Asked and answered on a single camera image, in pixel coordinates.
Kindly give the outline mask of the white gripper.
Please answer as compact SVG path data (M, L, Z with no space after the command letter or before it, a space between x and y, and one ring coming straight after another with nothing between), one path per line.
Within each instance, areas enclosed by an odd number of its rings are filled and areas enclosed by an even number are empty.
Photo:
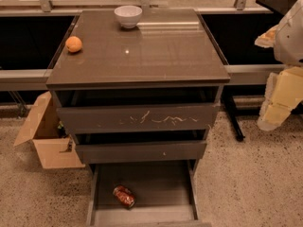
M267 78L257 124L263 131L273 131L303 101L303 68L297 67L303 65L303 0L294 3L278 26L258 36L255 45L274 48L277 61L293 65Z

